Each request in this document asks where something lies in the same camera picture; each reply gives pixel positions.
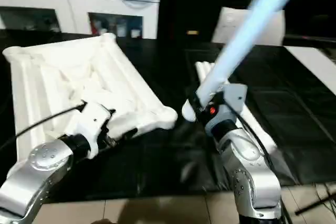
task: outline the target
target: black tabletop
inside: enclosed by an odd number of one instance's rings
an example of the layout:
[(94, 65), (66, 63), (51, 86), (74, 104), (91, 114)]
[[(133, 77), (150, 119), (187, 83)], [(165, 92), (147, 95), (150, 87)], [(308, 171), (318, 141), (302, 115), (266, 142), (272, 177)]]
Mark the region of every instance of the black tabletop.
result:
[[(0, 50), (88, 37), (0, 31)], [(214, 61), (222, 45), (149, 39), (117, 43), (150, 88), (179, 114), (172, 130), (157, 129), (74, 167), (54, 201), (202, 194), (228, 190), (221, 160), (202, 127), (186, 122), (181, 107), (198, 85), (196, 61)], [(10, 65), (1, 59), (2, 140), (15, 133)], [(278, 145), (272, 154), (282, 185), (336, 180), (336, 97), (285, 48), (256, 46), (231, 82), (248, 85), (247, 105)], [(0, 179), (15, 163), (15, 145), (0, 155)]]

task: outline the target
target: cable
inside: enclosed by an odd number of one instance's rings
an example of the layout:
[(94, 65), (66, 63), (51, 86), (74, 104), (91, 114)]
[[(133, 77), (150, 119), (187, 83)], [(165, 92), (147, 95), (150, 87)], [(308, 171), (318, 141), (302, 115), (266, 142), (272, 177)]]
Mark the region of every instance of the cable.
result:
[(85, 104), (77, 105), (77, 106), (75, 106), (75, 107), (72, 107), (72, 108), (63, 110), (63, 111), (61, 111), (61, 112), (58, 112), (58, 113), (56, 113), (56, 114), (54, 114), (54, 115), (48, 116), (47, 118), (44, 118), (44, 119), (42, 119), (42, 120), (40, 120), (40, 121), (38, 121), (38, 122), (32, 124), (31, 126), (25, 128), (25, 129), (23, 129), (22, 131), (20, 131), (19, 133), (17, 133), (15, 136), (12, 136), (12, 137), (10, 137), (8, 140), (6, 140), (5, 143), (0, 147), (0, 152), (1, 152), (5, 147), (7, 147), (9, 144), (11, 144), (12, 142), (14, 142), (18, 137), (20, 137), (20, 136), (22, 136), (23, 134), (27, 133), (27, 132), (30, 131), (31, 129), (33, 129), (33, 128), (35, 128), (35, 127), (37, 127), (37, 126), (39, 126), (39, 125), (41, 125), (41, 124), (43, 124), (43, 123), (45, 123), (45, 122), (47, 122), (47, 121), (49, 121), (49, 120), (51, 120), (51, 119), (57, 117), (57, 116), (66, 114), (66, 113), (68, 113), (68, 112), (70, 112), (70, 111), (72, 111), (72, 110), (81, 110), (81, 109), (84, 108), (84, 106), (85, 106)]
[[(317, 198), (319, 199), (319, 201), (321, 201), (322, 199), (321, 199), (321, 197), (320, 197), (320, 195), (319, 195), (319, 193), (318, 193), (318, 191), (317, 191), (317, 184), (314, 184), (314, 186), (315, 186), (315, 194), (316, 194)], [(328, 196), (330, 196), (329, 188), (327, 187), (326, 184), (324, 184), (324, 186), (325, 186), (325, 188), (326, 188), (326, 191), (327, 191)], [(334, 207), (336, 207), (336, 206), (335, 206), (335, 203), (332, 202), (332, 199), (330, 199), (329, 201), (330, 201), (331, 208), (328, 207), (325, 203), (323, 203), (323, 205), (324, 205), (324, 206), (325, 206), (325, 207), (326, 207), (326, 208), (327, 208), (327, 209), (334, 215), (334, 217), (335, 217), (335, 219), (336, 219), (336, 212), (335, 212), (335, 210), (334, 210)]]
[[(255, 133), (255, 131), (252, 129), (252, 127), (245, 121), (245, 119), (226, 101), (224, 100), (224, 104), (228, 106), (228, 108), (231, 110), (231, 112), (240, 120), (240, 122), (242, 123), (242, 125), (244, 127), (246, 127), (248, 129), (248, 131), (253, 135), (253, 137), (256, 139), (256, 141), (258, 142), (262, 152), (264, 153), (264, 157), (266, 159), (266, 162), (269, 165), (269, 168), (271, 169), (272, 172), (275, 173), (275, 168), (274, 168), (274, 164), (269, 156), (269, 153), (267, 152), (264, 144), (262, 143), (262, 141), (260, 140), (260, 138), (257, 136), (257, 134)], [(293, 224), (289, 212), (286, 209), (286, 206), (284, 204), (284, 202), (281, 199), (281, 205), (282, 205), (282, 209), (284, 211), (284, 215), (288, 221), (289, 224)]]

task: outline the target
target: white styrofoam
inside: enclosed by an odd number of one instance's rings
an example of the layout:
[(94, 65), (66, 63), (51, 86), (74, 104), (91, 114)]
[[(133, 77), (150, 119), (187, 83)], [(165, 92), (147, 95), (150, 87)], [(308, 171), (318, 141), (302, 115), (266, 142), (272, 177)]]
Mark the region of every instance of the white styrofoam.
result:
[[(203, 61), (203, 62), (198, 61), (195, 63), (198, 79), (200, 80), (200, 82), (204, 81), (206, 75), (211, 71), (214, 65), (215, 65), (214, 63), (209, 63), (207, 61)], [(264, 129), (260, 126), (256, 118), (252, 115), (252, 113), (250, 112), (250, 110), (245, 104), (243, 106), (243, 110), (240, 115), (242, 116), (242, 118), (245, 119), (245, 121), (251, 126), (251, 128), (260, 138), (267, 152), (272, 153), (277, 148), (276, 143), (274, 142), (272, 137), (269, 134), (267, 134), (264, 131)], [(236, 125), (237, 127), (243, 127), (239, 120), (237, 120)]]
[[(3, 51), (12, 71), (16, 132), (81, 100), (116, 109), (110, 137), (137, 127), (137, 135), (174, 126), (177, 113), (164, 106), (116, 43), (114, 34)], [(17, 161), (32, 148), (63, 134), (71, 113), (17, 139)]]

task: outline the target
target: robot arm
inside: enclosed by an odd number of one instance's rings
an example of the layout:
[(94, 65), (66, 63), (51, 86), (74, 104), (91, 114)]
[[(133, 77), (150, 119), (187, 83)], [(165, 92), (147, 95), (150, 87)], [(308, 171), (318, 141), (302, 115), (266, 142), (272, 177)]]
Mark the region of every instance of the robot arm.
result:
[(226, 84), (197, 119), (212, 136), (235, 195), (240, 223), (280, 223), (281, 188), (255, 139), (236, 126), (247, 87)]
[(252, 1), (249, 16), (182, 107), (184, 118), (201, 121), (206, 133), (214, 137), (223, 167), (231, 178), (240, 223), (280, 222), (281, 190), (256, 143), (235, 124), (237, 118), (233, 110), (241, 112), (246, 87), (244, 91), (242, 86), (224, 83), (251, 50), (273, 13), (282, 9), (286, 2)]
[(99, 104), (87, 103), (82, 112), (75, 111), (67, 136), (33, 149), (26, 163), (0, 188), (0, 223), (32, 223), (50, 189), (73, 164), (98, 154), (97, 140), (106, 137), (105, 125), (112, 113)]

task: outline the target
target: floor tile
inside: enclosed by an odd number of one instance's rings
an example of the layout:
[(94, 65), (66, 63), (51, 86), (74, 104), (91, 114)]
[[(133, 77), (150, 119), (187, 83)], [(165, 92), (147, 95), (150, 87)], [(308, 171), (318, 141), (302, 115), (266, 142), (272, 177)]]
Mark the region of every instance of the floor tile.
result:
[(118, 224), (209, 224), (203, 196), (107, 200), (104, 218)]
[(281, 197), (282, 197), (282, 201), (286, 206), (286, 209), (289, 213), (289, 216), (293, 222), (293, 224), (306, 224), (305, 219), (303, 218), (303, 216), (299, 215), (296, 216), (295, 215), (295, 211), (298, 210), (298, 205), (296, 204), (291, 191), (287, 188), (287, 187), (283, 187), (281, 189)]
[(239, 223), (233, 192), (209, 194), (205, 198), (211, 224)]
[[(295, 216), (297, 205), (287, 188), (281, 192), (282, 200), (286, 205), (294, 224), (305, 224), (302, 216)], [(239, 216), (235, 204), (234, 195), (231, 192), (210, 194), (206, 196), (211, 224), (239, 223)]]
[[(327, 195), (326, 190), (322, 185), (317, 186), (317, 191), (315, 190), (314, 186), (298, 186), (290, 187), (289, 189), (294, 197), (296, 204), (298, 205), (298, 209), (317, 201), (318, 197), (316, 193), (318, 193), (320, 197), (324, 197)], [(302, 216), (307, 224), (335, 224), (336, 222), (333, 213), (328, 210), (324, 205), (305, 212), (302, 214)]]
[(104, 213), (104, 201), (44, 204), (33, 224), (91, 224)]

